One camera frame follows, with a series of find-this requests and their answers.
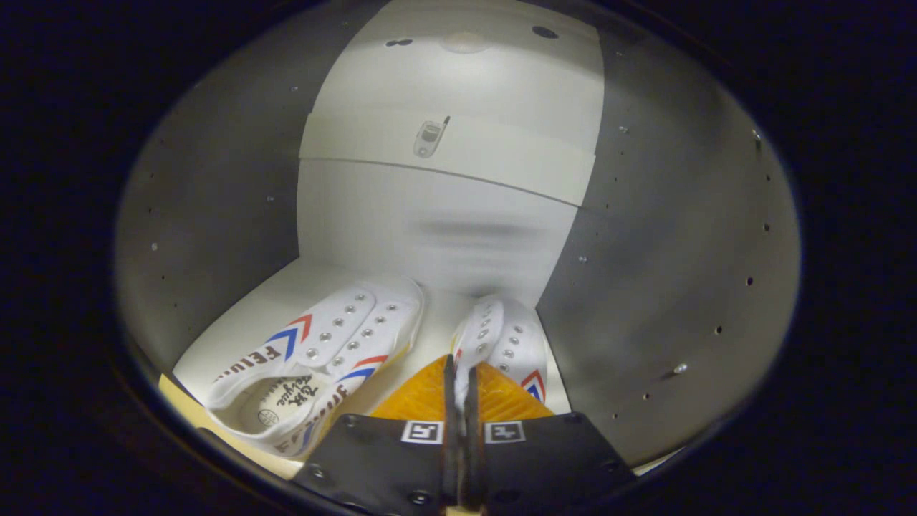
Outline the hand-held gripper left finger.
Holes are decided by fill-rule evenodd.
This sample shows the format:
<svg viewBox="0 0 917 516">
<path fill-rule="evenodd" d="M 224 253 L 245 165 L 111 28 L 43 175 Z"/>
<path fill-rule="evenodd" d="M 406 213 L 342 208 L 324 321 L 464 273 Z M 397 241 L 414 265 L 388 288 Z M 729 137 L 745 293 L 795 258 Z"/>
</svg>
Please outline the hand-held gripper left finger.
<svg viewBox="0 0 917 516">
<path fill-rule="evenodd" d="M 425 369 L 431 383 L 400 390 L 432 418 L 343 414 L 292 482 L 331 504 L 337 515 L 444 515 L 459 498 L 461 417 L 451 355 Z"/>
</svg>

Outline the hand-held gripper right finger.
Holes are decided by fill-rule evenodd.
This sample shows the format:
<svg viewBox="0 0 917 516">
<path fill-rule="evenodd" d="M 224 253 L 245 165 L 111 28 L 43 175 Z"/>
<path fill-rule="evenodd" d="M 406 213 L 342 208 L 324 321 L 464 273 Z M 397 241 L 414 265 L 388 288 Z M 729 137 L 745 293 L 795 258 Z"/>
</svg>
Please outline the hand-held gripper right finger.
<svg viewBox="0 0 917 516">
<path fill-rule="evenodd" d="M 585 414 L 532 417 L 533 396 L 490 365 L 469 372 L 466 505 L 484 515 L 602 512 L 638 481 Z"/>
</svg>

